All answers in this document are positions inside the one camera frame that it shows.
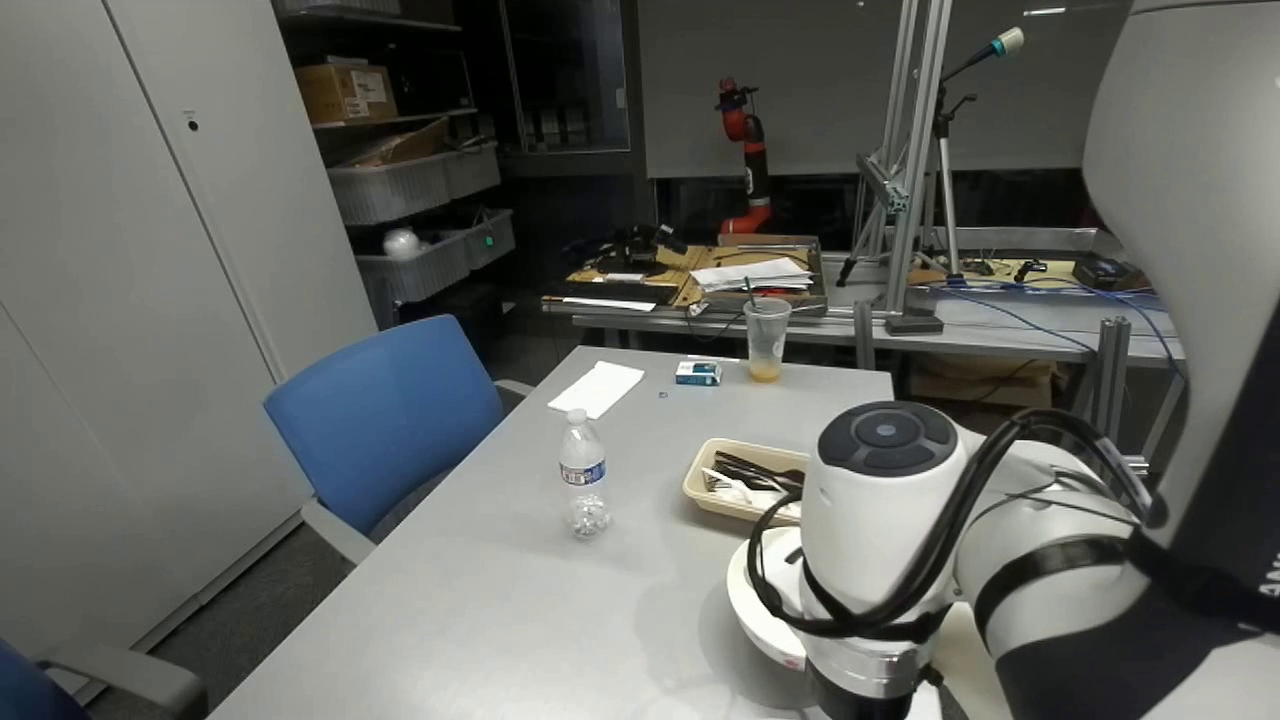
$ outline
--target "floor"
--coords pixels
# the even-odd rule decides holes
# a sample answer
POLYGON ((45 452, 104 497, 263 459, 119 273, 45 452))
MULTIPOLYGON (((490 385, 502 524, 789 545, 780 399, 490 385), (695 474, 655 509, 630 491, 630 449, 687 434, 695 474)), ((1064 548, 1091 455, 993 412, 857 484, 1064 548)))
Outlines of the floor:
MULTIPOLYGON (((575 343, 562 317, 545 317, 535 292, 506 297, 506 311, 466 323, 490 377, 545 380, 575 343)), ((190 668, 213 708, 348 574, 313 527, 295 527, 276 553, 174 626, 150 655, 190 668)), ((95 720, 160 720, 149 704, 104 690, 95 720)))

